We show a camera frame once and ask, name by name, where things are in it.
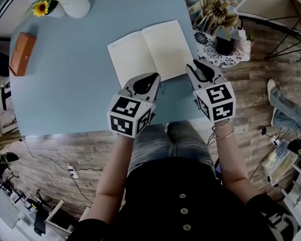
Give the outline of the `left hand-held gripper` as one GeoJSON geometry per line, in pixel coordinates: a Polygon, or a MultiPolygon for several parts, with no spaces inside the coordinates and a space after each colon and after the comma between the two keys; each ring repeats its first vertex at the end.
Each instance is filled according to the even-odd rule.
{"type": "Polygon", "coordinates": [[[155,101],[161,85],[158,73],[133,77],[113,96],[107,111],[109,130],[135,138],[155,116],[155,101]]]}

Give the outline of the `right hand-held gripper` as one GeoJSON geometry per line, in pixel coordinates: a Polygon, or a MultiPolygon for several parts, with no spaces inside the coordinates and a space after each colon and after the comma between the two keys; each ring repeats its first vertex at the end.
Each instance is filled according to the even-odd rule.
{"type": "Polygon", "coordinates": [[[194,59],[193,63],[200,76],[189,64],[186,65],[186,72],[193,89],[198,89],[193,92],[193,96],[199,109],[212,123],[235,117],[235,93],[231,82],[226,82],[221,69],[204,60],[194,59]],[[206,87],[208,83],[221,84],[206,87]]]}

